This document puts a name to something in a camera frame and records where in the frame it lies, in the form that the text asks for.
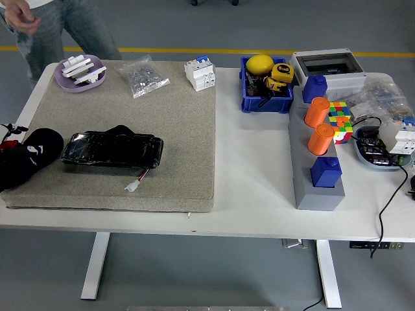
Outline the person's right hand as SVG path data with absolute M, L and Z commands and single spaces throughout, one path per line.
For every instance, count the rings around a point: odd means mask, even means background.
M 28 35 L 33 35 L 40 26 L 41 19 L 35 17 L 26 1 L 1 1 L 5 6 L 5 21 L 14 29 Z

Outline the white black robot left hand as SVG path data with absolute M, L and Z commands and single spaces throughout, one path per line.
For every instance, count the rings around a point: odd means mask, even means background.
M 1 150 L 12 149 L 19 146 L 21 143 L 16 140 L 8 140 L 12 134 L 19 135 L 27 132 L 29 129 L 24 126 L 18 126 L 14 123 L 1 124 Z

